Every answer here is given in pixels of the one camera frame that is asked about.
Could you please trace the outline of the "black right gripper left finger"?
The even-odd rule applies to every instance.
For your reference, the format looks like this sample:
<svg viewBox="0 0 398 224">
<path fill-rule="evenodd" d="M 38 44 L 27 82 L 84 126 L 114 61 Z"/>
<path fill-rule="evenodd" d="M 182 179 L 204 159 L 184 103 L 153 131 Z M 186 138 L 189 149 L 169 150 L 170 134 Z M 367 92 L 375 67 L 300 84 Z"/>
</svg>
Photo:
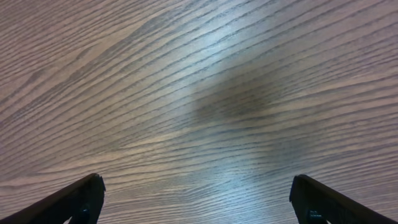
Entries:
<svg viewBox="0 0 398 224">
<path fill-rule="evenodd" d="M 92 173 L 1 219 L 1 224 L 97 224 L 105 191 L 102 176 Z"/>
</svg>

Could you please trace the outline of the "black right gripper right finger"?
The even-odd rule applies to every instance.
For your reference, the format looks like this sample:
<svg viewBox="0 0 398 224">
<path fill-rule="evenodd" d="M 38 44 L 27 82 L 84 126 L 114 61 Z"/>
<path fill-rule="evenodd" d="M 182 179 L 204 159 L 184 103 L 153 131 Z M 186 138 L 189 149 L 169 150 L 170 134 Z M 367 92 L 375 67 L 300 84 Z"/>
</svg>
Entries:
<svg viewBox="0 0 398 224">
<path fill-rule="evenodd" d="M 304 174 L 294 177 L 289 202 L 300 224 L 397 224 Z"/>
</svg>

